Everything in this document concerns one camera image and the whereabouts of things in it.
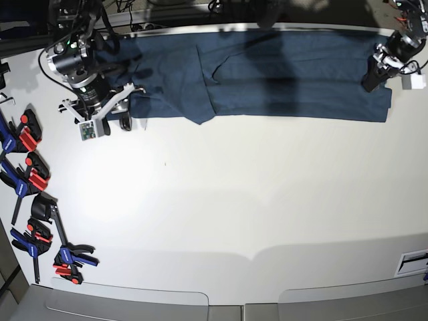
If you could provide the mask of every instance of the white table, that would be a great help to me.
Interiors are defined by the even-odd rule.
[[[28,104],[37,111],[47,192],[59,200],[69,241],[93,245],[100,260],[82,269],[87,282],[203,292],[214,305],[277,302],[288,289],[392,278],[401,253],[428,246],[427,89],[405,92],[400,79],[390,80],[393,106],[383,124],[150,119],[146,130],[112,125],[110,137],[82,142],[72,117],[57,111],[72,95],[41,74],[37,54],[7,60],[4,92],[17,105],[1,110],[15,121]],[[427,58],[428,50],[417,56]],[[14,165],[24,158],[9,156]],[[0,200],[9,231],[13,189],[1,184]],[[32,200],[23,200],[20,232]],[[60,246],[51,231],[53,245],[39,258],[44,286]],[[31,258],[15,254],[33,283]]]

